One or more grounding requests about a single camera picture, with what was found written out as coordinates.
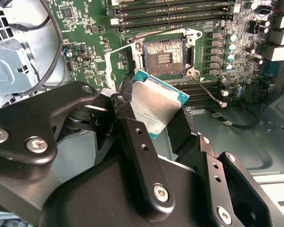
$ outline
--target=capacitor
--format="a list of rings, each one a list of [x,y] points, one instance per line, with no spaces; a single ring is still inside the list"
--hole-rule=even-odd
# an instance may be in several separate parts
[[[251,79],[246,80],[246,84],[250,85],[252,83]]]
[[[236,90],[237,90],[238,92],[242,93],[243,88],[242,88],[241,85],[237,85],[237,86],[236,86]]]
[[[254,53],[256,52],[254,49],[252,49],[252,48],[250,48],[250,47],[247,47],[247,48],[245,49],[245,51],[248,52],[248,53],[251,53],[251,54],[254,54]]]
[[[258,63],[259,65],[263,64],[263,60],[262,59],[254,58],[253,60],[254,60],[254,62]]]
[[[221,77],[220,81],[223,83],[223,84],[226,84],[227,83],[227,79],[225,77]]]
[[[233,56],[233,54],[228,53],[227,55],[225,55],[225,58],[229,61],[232,61],[234,59],[234,56]]]
[[[268,32],[268,28],[264,27],[264,26],[259,26],[259,32],[267,33]]]
[[[232,42],[235,42],[237,40],[237,35],[236,34],[230,34],[228,35],[227,39],[232,41]]]
[[[256,8],[258,8],[259,4],[257,2],[251,2],[248,4],[248,8],[255,10]]]
[[[256,44],[256,43],[254,43],[254,44],[252,45],[252,49],[254,49],[254,50],[257,49],[257,44]]]
[[[227,71],[229,71],[229,70],[231,70],[232,69],[232,65],[230,65],[230,64],[225,64],[224,65],[224,68],[227,70]]]
[[[243,94],[241,92],[236,91],[235,95],[236,95],[236,97],[241,98]]]
[[[233,51],[237,49],[237,46],[235,44],[229,44],[227,45],[227,49],[229,49],[230,51]]]
[[[67,52],[66,52],[66,57],[71,58],[71,57],[72,57],[72,52],[67,51]]]
[[[269,21],[265,21],[265,20],[260,20],[260,25],[268,27],[268,26],[270,26],[270,22]]]

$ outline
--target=chip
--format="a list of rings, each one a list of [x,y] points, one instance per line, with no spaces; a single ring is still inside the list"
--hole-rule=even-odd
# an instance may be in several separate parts
[[[235,59],[241,59],[241,54],[240,53],[235,54]]]
[[[218,46],[220,44],[220,40],[212,40],[212,46]]]
[[[152,76],[180,75],[185,72],[185,40],[146,42],[143,44],[145,70]]]
[[[209,57],[210,61],[217,61],[218,60],[218,56],[217,55],[213,55]]]
[[[209,75],[216,75],[217,71],[216,70],[208,70]]]
[[[210,68],[216,68],[218,64],[216,62],[209,63]]]
[[[218,38],[220,38],[220,32],[213,32],[213,33],[211,33],[211,37],[212,37],[213,39],[218,39]]]
[[[210,49],[210,53],[218,53],[219,49],[218,48],[212,48]]]
[[[64,8],[62,9],[62,14],[64,18],[73,17],[71,8]]]

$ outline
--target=black cable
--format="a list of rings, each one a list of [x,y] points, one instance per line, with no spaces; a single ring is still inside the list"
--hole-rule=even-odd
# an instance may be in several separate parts
[[[28,31],[34,31],[34,30],[38,30],[42,27],[44,27],[49,21],[50,21],[50,17],[47,16],[46,19],[39,25],[35,26],[35,27],[26,27],[24,25],[21,25],[21,24],[9,24],[10,27],[13,27],[19,31],[22,31],[22,32],[28,32]]]
[[[245,109],[249,114],[251,114],[254,117],[254,121],[248,125],[238,125],[238,124],[234,124],[231,121],[227,120],[224,115],[222,113],[216,112],[213,109],[208,110],[209,112],[211,112],[213,114],[213,118],[223,122],[226,125],[229,125],[233,128],[237,128],[237,129],[250,129],[253,128],[254,126],[256,126],[259,123],[259,118],[256,115],[256,113],[254,111],[252,111],[251,109],[249,109],[246,106],[242,106],[243,109]]]
[[[248,124],[248,125],[238,125],[238,124],[232,124],[231,126],[237,129],[250,129],[253,128],[254,126],[256,126],[259,123],[259,118],[256,115],[255,112],[253,112],[251,109],[249,109],[248,107],[243,107],[250,115],[252,115],[255,119],[253,121],[253,123]]]
[[[37,78],[38,78],[38,81],[41,80],[41,77],[40,77],[40,74],[38,73],[37,69],[35,68],[35,66],[33,64],[31,64],[35,74],[37,75]],[[66,73],[65,73],[65,57],[63,57],[63,77],[61,79],[61,81],[57,84],[57,85],[53,85],[53,86],[48,86],[48,85],[45,85],[43,84],[42,86],[44,88],[47,88],[47,89],[53,89],[53,88],[56,88],[56,87],[59,87],[63,84],[63,82],[65,81],[65,78],[66,78]]]
[[[50,67],[48,68],[48,70],[46,71],[46,73],[44,74],[44,76],[40,79],[40,81],[38,83],[36,83],[32,88],[30,88],[29,90],[23,92],[23,93],[20,93],[19,95],[20,96],[27,96],[29,94],[32,94],[34,92],[36,92],[41,86],[44,85],[44,83],[51,77],[53,71],[55,70],[56,66],[57,66],[57,63],[58,63],[58,60],[59,60],[59,57],[60,57],[60,54],[61,54],[61,50],[63,48],[63,36],[62,36],[62,32],[59,28],[59,25],[58,25],[58,22],[56,20],[56,18],[53,16],[52,12],[51,12],[51,9],[49,8],[49,6],[47,5],[46,1],[45,0],[40,0],[41,4],[43,5],[44,9],[46,10],[46,12],[48,13],[48,16],[50,17],[52,23],[53,23],[53,26],[55,28],[55,31],[57,33],[57,36],[58,36],[58,48],[57,48],[57,51],[56,51],[56,54],[53,58],[53,61],[50,65]]]

